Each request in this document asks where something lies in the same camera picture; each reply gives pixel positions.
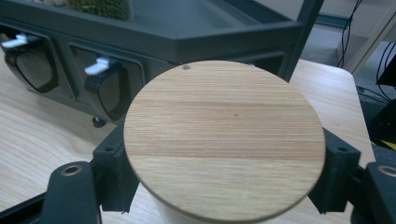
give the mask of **screw hole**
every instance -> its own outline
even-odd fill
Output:
[[[347,152],[347,149],[344,147],[339,147],[338,150],[342,151],[342,152]]]
[[[75,175],[82,170],[80,165],[71,165],[61,171],[61,175]]]

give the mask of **round wooden board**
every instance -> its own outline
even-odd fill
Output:
[[[324,164],[318,117],[289,83],[231,62],[181,65],[154,78],[124,130],[142,184],[179,213],[255,222],[291,209]]]

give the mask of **wooden tabletop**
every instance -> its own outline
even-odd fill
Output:
[[[297,204],[325,154],[312,106],[283,79],[243,63],[171,69],[138,93],[124,141],[141,183],[200,220],[257,222]]]
[[[299,61],[290,84],[314,107],[322,125],[373,161],[353,77]],[[95,129],[92,117],[27,91],[0,60],[0,210],[44,192],[50,173],[71,161],[89,161],[114,129]],[[305,198],[269,223],[348,223],[350,213],[320,215]],[[149,193],[139,187],[130,214],[102,213],[104,223],[163,223]]]

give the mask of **white lever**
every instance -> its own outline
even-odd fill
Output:
[[[93,64],[84,69],[85,73],[89,76],[96,76],[110,67],[110,60],[106,58],[97,58],[96,64]]]
[[[27,44],[26,35],[17,35],[16,39],[8,40],[6,42],[1,43],[1,45],[6,49],[13,49],[25,44]]]

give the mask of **black cable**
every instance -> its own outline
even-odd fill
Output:
[[[389,48],[390,45],[391,45],[391,43],[388,43],[388,44],[387,44],[387,47],[385,48],[384,52],[382,53],[381,60],[379,61],[378,69],[376,70],[376,76],[375,76],[375,78],[376,78],[376,83],[378,83],[378,80],[379,80],[379,70],[381,69],[382,61],[384,60],[385,53],[387,52],[387,50],[388,50],[388,48]],[[381,85],[379,85],[379,84],[376,84],[376,85],[378,86],[379,90],[382,92],[382,94],[384,95],[384,97],[387,98],[389,101],[391,101],[391,99],[390,99],[390,98],[384,93],[384,91],[382,90]]]
[[[387,102],[389,101],[387,98],[385,98],[383,95],[379,94],[378,92],[372,91],[370,89],[367,89],[367,88],[364,88],[364,87],[361,87],[361,86],[356,86],[356,88],[358,89],[358,93],[359,94],[363,94],[363,92],[359,92],[359,89],[361,89],[361,90],[364,90],[364,91],[369,91],[370,93],[375,94],[376,96],[386,100]]]
[[[349,16],[349,18],[348,18],[348,20],[346,22],[346,25],[344,26],[343,33],[342,33],[342,36],[341,36],[341,46],[342,46],[343,54],[342,54],[342,57],[341,57],[340,61],[337,64],[337,66],[340,66],[340,64],[341,64],[341,67],[344,67],[344,59],[345,59],[345,56],[346,56],[347,46],[349,44],[349,38],[350,38],[350,27],[352,25],[353,16],[355,15],[355,12],[358,9],[358,7],[361,4],[361,2],[362,2],[362,0],[358,0],[356,2],[355,7],[353,8],[352,14]],[[344,33],[345,33],[347,27],[348,27],[348,34],[347,34],[347,38],[346,38],[346,44],[344,45]]]
[[[389,53],[388,53],[388,57],[387,57],[387,59],[385,60],[385,64],[384,64],[384,70],[387,69],[387,67],[388,67],[388,59],[389,59],[390,54],[392,54],[393,49],[395,48],[395,45],[396,45],[396,43],[393,43],[393,46],[392,46],[392,48],[390,49],[390,51],[389,51]]]
[[[370,98],[370,99],[372,99],[372,100],[378,101],[378,102],[380,102],[380,103],[382,103],[382,104],[384,104],[384,105],[387,105],[387,104],[389,103],[388,100],[387,100],[386,102],[383,102],[382,100],[379,100],[379,99],[377,99],[377,98],[374,98],[373,96],[370,96],[370,95],[367,95],[367,94],[364,94],[364,93],[361,93],[361,92],[358,92],[358,94],[359,94],[359,95],[363,95],[363,96],[365,96],[365,97],[367,97],[367,98]]]

